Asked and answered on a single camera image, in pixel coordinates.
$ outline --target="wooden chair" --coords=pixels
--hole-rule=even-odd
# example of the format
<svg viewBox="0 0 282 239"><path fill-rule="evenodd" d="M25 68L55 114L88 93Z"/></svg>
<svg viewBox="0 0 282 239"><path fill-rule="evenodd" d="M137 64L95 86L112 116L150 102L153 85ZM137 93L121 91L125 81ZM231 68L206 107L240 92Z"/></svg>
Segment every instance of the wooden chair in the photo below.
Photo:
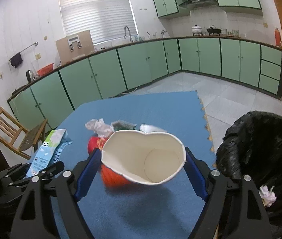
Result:
<svg viewBox="0 0 282 239"><path fill-rule="evenodd" d="M14 123L19 129L15 129L14 127L12 127L6 120L3 119L1 114L11 120L11 122ZM46 119L41 124L29 131L24 126L22 126L16 119L14 119L8 112L6 112L2 107L0 107L0 129L9 137L11 137L11 141L8 142L2 136L0 136L0 142L17 155L20 155L23 158L29 160L31 156L26 153L23 153L23 151L31 147L34 147L35 151L38 150L38 142L40 140L42 142L45 140L45 130L47 122L48 120ZM15 148L14 143L22 131L25 132L26 136L22 140L20 146L18 148Z"/></svg>

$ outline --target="screw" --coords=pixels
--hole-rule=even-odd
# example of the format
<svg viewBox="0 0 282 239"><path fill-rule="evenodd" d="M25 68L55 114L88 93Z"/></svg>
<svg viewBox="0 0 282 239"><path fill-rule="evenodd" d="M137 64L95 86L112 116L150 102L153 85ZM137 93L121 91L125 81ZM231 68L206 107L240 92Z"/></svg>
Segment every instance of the screw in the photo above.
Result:
<svg viewBox="0 0 282 239"><path fill-rule="evenodd" d="M219 175L220 175L220 172L219 172L218 170L213 170L213 171L211 171L211 174L212 174L213 176L219 176Z"/></svg>
<svg viewBox="0 0 282 239"><path fill-rule="evenodd" d="M32 182L37 182L39 180L39 177L38 176L34 176L32 177L31 181Z"/></svg>
<svg viewBox="0 0 282 239"><path fill-rule="evenodd" d="M244 180L246 180L248 182L252 179L249 175L244 175L243 178L244 178Z"/></svg>
<svg viewBox="0 0 282 239"><path fill-rule="evenodd" d="M69 177L70 175L72 174L72 172L71 171L65 171L65 172L63 172L63 177Z"/></svg>

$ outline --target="black garbage bag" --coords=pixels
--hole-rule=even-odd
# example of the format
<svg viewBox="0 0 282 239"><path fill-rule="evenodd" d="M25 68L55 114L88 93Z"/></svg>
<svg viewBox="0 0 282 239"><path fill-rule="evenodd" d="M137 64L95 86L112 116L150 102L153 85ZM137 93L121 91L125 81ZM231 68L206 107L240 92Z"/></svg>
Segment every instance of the black garbage bag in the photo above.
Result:
<svg viewBox="0 0 282 239"><path fill-rule="evenodd" d="M257 188L275 186L277 200L266 210L273 238L282 236L282 117L248 112L228 128L216 156L225 176L240 179L248 174Z"/></svg>

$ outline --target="bottle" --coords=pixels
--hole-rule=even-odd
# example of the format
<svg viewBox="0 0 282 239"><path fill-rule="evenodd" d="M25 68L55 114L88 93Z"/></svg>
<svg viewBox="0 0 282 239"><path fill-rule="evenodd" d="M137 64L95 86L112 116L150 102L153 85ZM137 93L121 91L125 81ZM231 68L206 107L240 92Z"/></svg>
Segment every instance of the bottle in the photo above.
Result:
<svg viewBox="0 0 282 239"><path fill-rule="evenodd" d="M281 36L280 36L280 32L278 30L278 28L275 28L274 30L275 33L275 44L276 46L282 46L282 40L281 40Z"/></svg>

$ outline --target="window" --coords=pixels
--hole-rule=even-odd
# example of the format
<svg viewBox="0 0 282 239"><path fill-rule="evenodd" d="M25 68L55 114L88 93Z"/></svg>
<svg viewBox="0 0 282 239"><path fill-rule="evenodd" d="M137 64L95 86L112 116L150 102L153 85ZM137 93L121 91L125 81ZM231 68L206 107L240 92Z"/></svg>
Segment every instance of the window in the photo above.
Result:
<svg viewBox="0 0 282 239"><path fill-rule="evenodd" d="M90 30L94 44L137 34L129 0L59 0L67 36Z"/></svg>

